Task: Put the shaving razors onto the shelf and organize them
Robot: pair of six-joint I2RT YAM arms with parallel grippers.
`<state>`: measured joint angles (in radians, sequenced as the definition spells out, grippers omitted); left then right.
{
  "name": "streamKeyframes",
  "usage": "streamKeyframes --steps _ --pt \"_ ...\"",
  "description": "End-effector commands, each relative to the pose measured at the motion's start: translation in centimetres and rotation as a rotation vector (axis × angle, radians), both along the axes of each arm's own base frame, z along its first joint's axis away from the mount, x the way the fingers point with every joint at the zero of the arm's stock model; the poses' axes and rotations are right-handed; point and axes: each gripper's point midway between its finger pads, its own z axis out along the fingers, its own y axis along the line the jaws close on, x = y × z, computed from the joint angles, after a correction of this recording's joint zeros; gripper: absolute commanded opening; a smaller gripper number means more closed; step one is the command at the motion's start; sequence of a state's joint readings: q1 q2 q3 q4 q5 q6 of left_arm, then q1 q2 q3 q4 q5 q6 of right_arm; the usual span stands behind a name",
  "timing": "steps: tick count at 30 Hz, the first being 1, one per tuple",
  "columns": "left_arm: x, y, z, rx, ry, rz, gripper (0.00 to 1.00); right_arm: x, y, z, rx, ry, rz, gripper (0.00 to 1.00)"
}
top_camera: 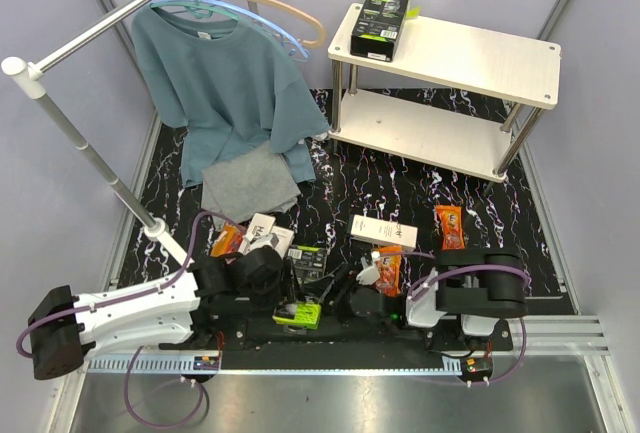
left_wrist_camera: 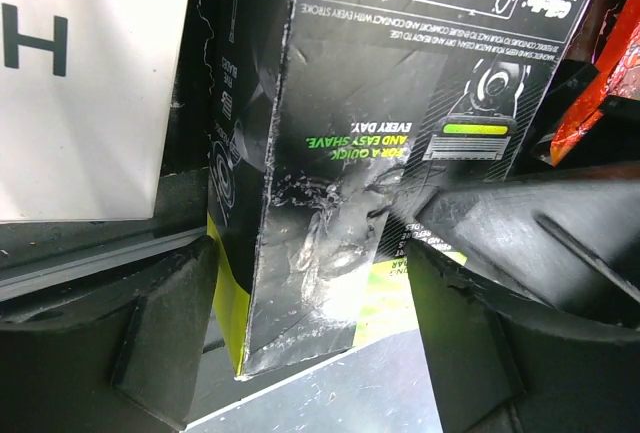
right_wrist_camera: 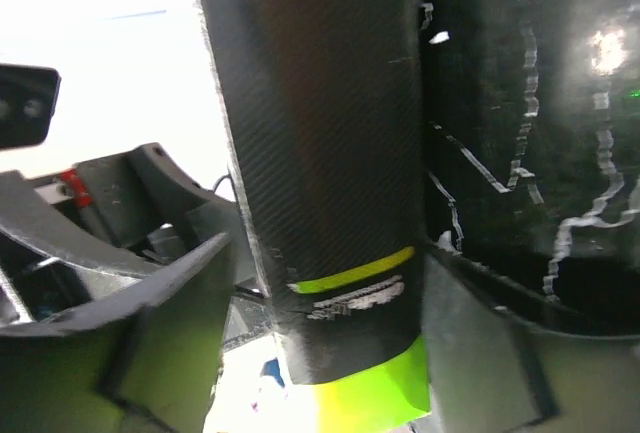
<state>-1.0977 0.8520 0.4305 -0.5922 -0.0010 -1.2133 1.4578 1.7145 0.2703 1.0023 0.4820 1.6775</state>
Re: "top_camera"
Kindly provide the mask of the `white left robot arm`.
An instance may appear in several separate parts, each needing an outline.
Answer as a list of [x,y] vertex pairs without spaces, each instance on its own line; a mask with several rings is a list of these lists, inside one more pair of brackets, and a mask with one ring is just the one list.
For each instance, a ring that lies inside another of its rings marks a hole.
[[99,354],[157,346],[164,350],[221,346],[253,315],[277,325],[318,327],[322,308],[300,290],[290,260],[264,246],[247,254],[207,257],[158,280],[75,295],[50,290],[17,341],[44,381],[79,369]]

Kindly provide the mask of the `black green razor box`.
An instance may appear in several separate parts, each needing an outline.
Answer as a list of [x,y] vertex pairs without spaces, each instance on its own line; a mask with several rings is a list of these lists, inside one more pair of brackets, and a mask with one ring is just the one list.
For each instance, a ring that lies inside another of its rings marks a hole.
[[272,315],[276,324],[315,330],[318,328],[322,307],[316,303],[290,303],[277,307]]

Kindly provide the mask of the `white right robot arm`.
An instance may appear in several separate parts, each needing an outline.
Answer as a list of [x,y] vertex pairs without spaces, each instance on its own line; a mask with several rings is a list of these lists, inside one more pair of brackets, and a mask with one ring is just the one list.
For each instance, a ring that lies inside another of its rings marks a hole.
[[435,256],[411,254],[433,261],[427,276],[398,298],[375,292],[357,277],[343,281],[346,293],[333,297],[331,314],[320,325],[322,335],[330,341],[358,341],[382,334],[433,333],[442,318],[456,316],[455,340],[472,350],[488,340],[498,321],[527,314],[530,276],[515,252],[457,249]]

